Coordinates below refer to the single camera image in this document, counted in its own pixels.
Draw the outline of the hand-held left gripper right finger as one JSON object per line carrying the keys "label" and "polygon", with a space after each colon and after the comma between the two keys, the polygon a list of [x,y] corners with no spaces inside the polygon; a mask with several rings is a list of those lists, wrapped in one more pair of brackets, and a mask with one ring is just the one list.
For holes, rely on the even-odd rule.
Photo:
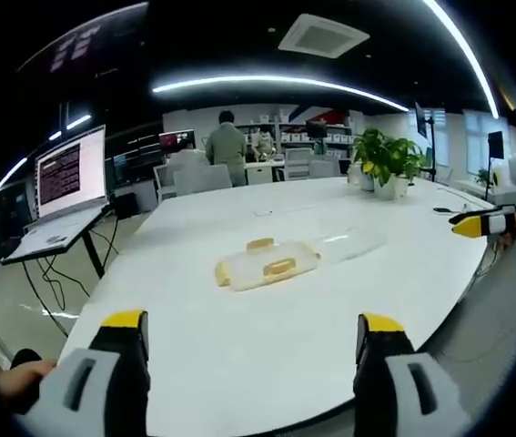
{"label": "hand-held left gripper right finger", "polygon": [[461,436],[469,426],[457,384],[395,320],[361,313],[355,359],[356,436]]}

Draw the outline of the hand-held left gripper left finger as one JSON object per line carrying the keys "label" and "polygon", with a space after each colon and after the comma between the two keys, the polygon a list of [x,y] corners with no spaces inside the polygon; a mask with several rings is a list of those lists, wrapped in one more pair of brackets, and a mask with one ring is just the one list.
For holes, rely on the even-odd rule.
{"label": "hand-held left gripper left finger", "polygon": [[146,436],[148,314],[107,317],[86,348],[76,348],[39,385],[24,415],[33,436]]}

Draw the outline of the person's left hand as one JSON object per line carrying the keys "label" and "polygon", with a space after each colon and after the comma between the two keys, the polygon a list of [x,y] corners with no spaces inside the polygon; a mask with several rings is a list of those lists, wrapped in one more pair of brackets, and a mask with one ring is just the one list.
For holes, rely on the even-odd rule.
{"label": "person's left hand", "polygon": [[8,370],[0,370],[0,395],[8,409],[26,414],[39,398],[40,383],[56,368],[57,360],[43,359],[34,350],[19,350]]}

